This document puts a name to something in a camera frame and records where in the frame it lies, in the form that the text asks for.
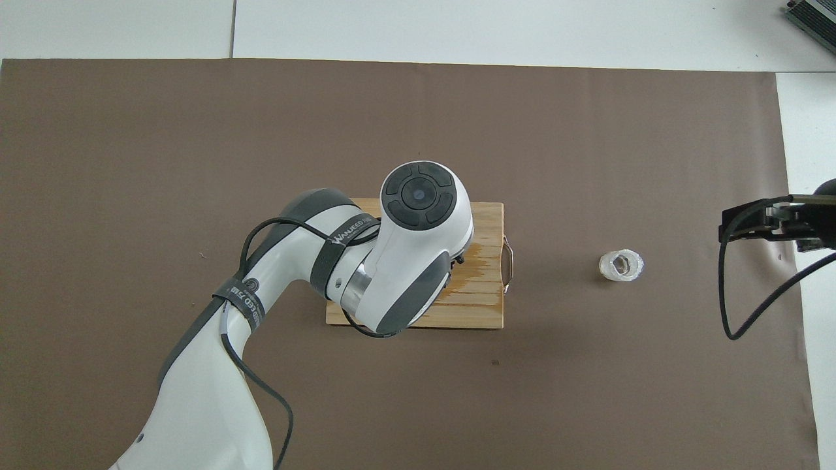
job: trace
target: metal device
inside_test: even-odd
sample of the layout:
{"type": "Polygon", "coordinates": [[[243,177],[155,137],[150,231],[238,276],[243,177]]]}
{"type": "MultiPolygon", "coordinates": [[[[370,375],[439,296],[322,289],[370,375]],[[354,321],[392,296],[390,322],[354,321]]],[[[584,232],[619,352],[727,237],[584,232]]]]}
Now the metal device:
{"type": "Polygon", "coordinates": [[[274,225],[252,254],[250,233],[238,272],[169,355],[148,422],[111,470],[272,467],[267,428],[233,359],[285,288],[308,282],[370,335],[391,336],[424,314],[471,243],[470,199],[443,165],[399,166],[380,200],[377,220],[338,190],[312,190],[257,227],[274,225]]]}
{"type": "Polygon", "coordinates": [[[832,253],[802,269],[781,284],[732,332],[726,313],[726,247],[742,239],[760,238],[771,242],[795,241],[799,252],[829,248],[836,250],[836,179],[825,182],[813,194],[791,194],[759,199],[726,209],[718,228],[720,257],[717,262],[717,287],[723,329],[729,340],[738,340],[760,315],[784,292],[803,278],[836,261],[832,253]]]}
{"type": "Polygon", "coordinates": [[[836,0],[793,0],[787,7],[789,21],[836,54],[836,0]]]}

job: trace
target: brown surface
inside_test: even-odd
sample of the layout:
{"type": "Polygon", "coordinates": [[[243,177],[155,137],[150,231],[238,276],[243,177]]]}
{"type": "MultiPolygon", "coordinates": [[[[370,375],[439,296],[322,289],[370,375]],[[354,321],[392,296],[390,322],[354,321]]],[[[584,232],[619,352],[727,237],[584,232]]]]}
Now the brown surface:
{"type": "MultiPolygon", "coordinates": [[[[716,306],[720,210],[787,192],[773,74],[4,60],[0,86],[0,467],[108,467],[247,231],[416,158],[505,204],[505,328],[372,340],[291,286],[247,346],[296,411],[288,469],[816,462],[798,290],[736,343],[716,306]],[[618,248],[637,281],[597,274],[618,248]]],[[[740,244],[735,324],[794,270],[740,244]]]]}
{"type": "MultiPolygon", "coordinates": [[[[380,217],[380,199],[355,197],[365,212],[380,217]]],[[[412,326],[416,328],[502,327],[502,203],[471,202],[473,242],[464,264],[453,269],[453,279],[433,305],[412,326]]],[[[325,323],[343,324],[343,310],[325,306],[325,323]]]]}

